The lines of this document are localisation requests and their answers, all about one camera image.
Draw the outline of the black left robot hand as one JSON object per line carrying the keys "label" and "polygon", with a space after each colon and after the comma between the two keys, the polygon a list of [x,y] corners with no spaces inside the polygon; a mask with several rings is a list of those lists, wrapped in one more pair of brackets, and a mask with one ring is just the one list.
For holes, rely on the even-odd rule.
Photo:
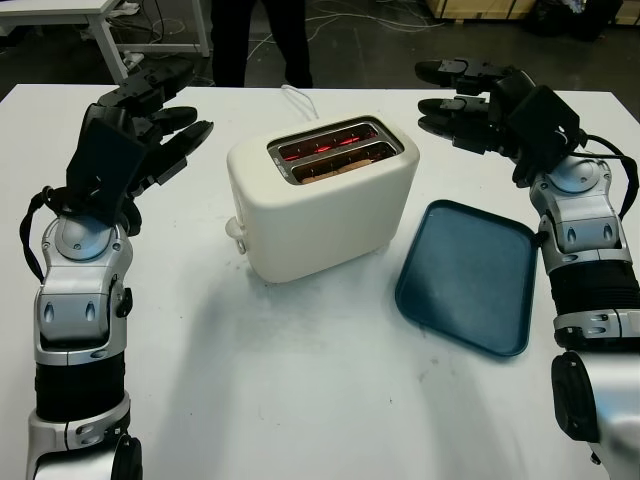
{"label": "black left robot hand", "polygon": [[139,233],[134,199],[184,169],[213,130],[196,108],[165,105],[194,76],[191,62],[174,60],[130,75],[87,107],[66,173],[71,208]]}

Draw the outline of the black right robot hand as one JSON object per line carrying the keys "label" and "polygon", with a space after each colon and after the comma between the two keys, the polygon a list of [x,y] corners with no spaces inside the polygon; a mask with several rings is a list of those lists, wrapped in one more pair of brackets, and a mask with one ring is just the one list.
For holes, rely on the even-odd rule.
{"label": "black right robot hand", "polygon": [[515,163],[512,181],[520,188],[549,173],[556,159],[536,144],[529,130],[514,126],[516,109],[534,92],[536,84],[514,66],[456,58],[427,60],[415,65],[416,76],[430,84],[452,88],[450,99],[418,102],[420,128],[449,140],[453,146],[477,154],[495,152]]}

